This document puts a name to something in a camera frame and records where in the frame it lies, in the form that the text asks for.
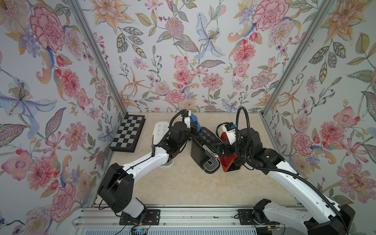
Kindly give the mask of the blue microfiber cloth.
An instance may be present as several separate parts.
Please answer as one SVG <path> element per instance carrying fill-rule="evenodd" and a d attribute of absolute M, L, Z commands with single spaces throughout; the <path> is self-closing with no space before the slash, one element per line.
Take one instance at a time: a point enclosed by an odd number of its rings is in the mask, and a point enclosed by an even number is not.
<path fill-rule="evenodd" d="M 200 131 L 201 125 L 198 121 L 198 117 L 195 114 L 190 115 L 190 124 L 191 124 L 191 129 L 194 129 L 196 132 Z"/>

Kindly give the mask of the red coffee machine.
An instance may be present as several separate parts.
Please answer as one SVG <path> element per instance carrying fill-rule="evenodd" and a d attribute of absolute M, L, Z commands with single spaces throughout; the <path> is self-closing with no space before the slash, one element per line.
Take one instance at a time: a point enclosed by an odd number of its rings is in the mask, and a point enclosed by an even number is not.
<path fill-rule="evenodd" d="M 240 166 L 237 166 L 236 163 L 235 163 L 235 160 L 237 158 L 238 157 L 236 157 L 235 155 L 233 155 L 230 158 L 226 158 L 225 156 L 222 156 L 220 158 L 220 163 L 221 163 L 221 166 L 223 168 L 223 171 L 224 172 L 230 172 L 230 171 L 239 170 Z"/>

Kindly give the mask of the black coffee machine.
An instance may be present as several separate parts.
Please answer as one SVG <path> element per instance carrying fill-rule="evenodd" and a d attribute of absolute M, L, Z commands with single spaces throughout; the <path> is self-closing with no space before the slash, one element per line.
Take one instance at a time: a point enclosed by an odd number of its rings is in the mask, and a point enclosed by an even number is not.
<path fill-rule="evenodd" d="M 198 138 L 192 140 L 191 157 L 207 174 L 214 174 L 220 167 L 222 141 L 206 127 L 201 127 Z"/>

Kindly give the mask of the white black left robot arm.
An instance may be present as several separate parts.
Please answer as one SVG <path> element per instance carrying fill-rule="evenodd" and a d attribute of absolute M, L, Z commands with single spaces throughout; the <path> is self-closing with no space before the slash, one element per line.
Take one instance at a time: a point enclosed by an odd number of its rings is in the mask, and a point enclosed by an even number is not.
<path fill-rule="evenodd" d="M 146 211 L 146 206 L 133 196 L 134 185 L 149 172 L 180 154 L 187 141 L 197 137 L 199 129 L 197 121 L 156 123 L 152 151 L 131 163 L 110 165 L 99 186 L 98 195 L 114 213 L 124 212 L 133 218 L 139 217 Z"/>

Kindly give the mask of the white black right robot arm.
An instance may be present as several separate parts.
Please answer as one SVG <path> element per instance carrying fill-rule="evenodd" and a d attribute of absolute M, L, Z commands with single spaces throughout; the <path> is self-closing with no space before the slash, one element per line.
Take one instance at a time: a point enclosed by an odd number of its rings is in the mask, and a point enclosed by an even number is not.
<path fill-rule="evenodd" d="M 259 133 L 253 128 L 238 130 L 233 123 L 222 125 L 220 146 L 223 156 L 236 156 L 234 164 L 248 170 L 259 170 L 288 190 L 306 212 L 280 206 L 262 199 L 250 216 L 256 224 L 276 222 L 292 227 L 305 235 L 347 235 L 355 216 L 349 205 L 340 205 L 325 196 L 300 176 L 275 150 L 264 148 Z"/>

